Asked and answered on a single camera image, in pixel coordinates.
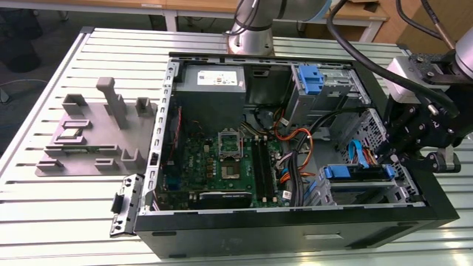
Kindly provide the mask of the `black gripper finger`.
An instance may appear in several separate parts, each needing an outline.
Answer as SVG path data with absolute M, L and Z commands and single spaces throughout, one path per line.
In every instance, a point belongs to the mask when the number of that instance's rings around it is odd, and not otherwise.
M 439 148 L 436 152 L 423 156 L 418 154 L 392 154 L 392 161 L 399 162 L 411 170 L 423 170 L 431 173 L 459 173 L 462 162 L 454 148 Z
M 420 107 L 416 104 L 388 104 L 383 119 L 386 140 L 376 148 L 380 161 L 391 161 L 392 155 L 402 157 L 416 147 L 416 139 L 426 132 Z

